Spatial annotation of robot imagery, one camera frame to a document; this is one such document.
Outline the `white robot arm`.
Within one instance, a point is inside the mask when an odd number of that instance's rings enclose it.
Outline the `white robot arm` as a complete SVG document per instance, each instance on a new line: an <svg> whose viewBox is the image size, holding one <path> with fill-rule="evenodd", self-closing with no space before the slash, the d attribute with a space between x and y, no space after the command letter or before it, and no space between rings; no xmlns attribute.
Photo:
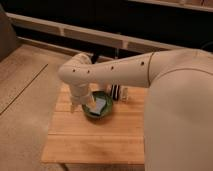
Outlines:
<svg viewBox="0 0 213 171"><path fill-rule="evenodd" d="M145 171L213 171L213 53L186 48L96 64L80 53L59 77L75 106L91 101L91 83L146 88Z"/></svg>

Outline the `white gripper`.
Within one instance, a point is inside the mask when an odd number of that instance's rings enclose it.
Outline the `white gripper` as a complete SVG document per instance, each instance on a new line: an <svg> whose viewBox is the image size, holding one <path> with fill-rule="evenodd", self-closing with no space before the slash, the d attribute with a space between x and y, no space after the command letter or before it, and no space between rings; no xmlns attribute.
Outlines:
<svg viewBox="0 0 213 171"><path fill-rule="evenodd" d="M70 100L74 104L74 105L73 104L70 105L71 113L75 112L75 105L87 104L87 106L89 108L96 108L96 106L97 106L96 101L94 100L94 98L92 97L92 95L90 93L88 93L87 95L83 95L83 96L71 95Z"/></svg>

